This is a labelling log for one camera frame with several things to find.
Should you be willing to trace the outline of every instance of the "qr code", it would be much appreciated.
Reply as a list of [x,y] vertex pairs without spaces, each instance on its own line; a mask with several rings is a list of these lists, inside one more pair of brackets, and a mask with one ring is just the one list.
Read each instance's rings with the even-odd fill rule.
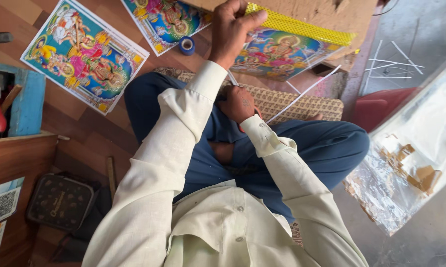
[[14,199],[16,193],[17,191],[11,191],[0,196],[0,218],[13,211],[12,209],[14,207]]

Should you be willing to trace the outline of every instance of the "blue painted wood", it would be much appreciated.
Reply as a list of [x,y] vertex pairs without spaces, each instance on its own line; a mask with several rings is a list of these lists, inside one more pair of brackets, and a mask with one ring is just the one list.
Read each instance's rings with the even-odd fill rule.
[[0,71],[15,74],[15,84],[23,86],[12,103],[8,136],[39,134],[45,99],[45,76],[36,71],[0,64]]

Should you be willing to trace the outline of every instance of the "wooden ruler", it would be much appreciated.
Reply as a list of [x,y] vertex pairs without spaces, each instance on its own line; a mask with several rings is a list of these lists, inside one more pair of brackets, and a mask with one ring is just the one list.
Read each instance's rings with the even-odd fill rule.
[[114,158],[107,157],[107,175],[109,177],[109,190],[111,191],[111,202],[114,201],[116,194],[116,175],[114,173]]

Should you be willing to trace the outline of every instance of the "bare foot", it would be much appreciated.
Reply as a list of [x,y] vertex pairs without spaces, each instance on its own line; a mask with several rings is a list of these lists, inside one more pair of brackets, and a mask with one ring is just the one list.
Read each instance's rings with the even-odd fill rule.
[[323,114],[318,113],[317,115],[307,118],[306,121],[320,121],[323,118]]
[[221,165],[231,164],[233,159],[234,143],[208,141],[208,144],[213,149],[215,158],[219,163],[221,163]]

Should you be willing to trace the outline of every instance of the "blue trousers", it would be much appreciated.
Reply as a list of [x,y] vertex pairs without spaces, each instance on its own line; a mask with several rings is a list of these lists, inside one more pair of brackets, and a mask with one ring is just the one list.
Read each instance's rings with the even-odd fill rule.
[[[139,142],[149,134],[159,118],[157,96],[167,88],[182,89],[185,85],[175,78],[150,72],[137,77],[127,86],[124,98]],[[296,142],[297,153],[330,190],[362,161],[368,151],[368,135],[349,122],[291,120],[273,125],[271,129],[278,136]],[[208,141],[235,143],[231,167],[250,166],[253,172],[232,175],[215,159]],[[193,149],[184,189],[174,198],[174,202],[192,192],[230,179],[235,179],[238,187],[246,192],[261,198],[273,213],[283,215],[289,223],[295,220],[290,209],[282,203],[282,194],[264,161],[256,156],[249,137],[238,130],[236,122],[213,106],[202,138]]]

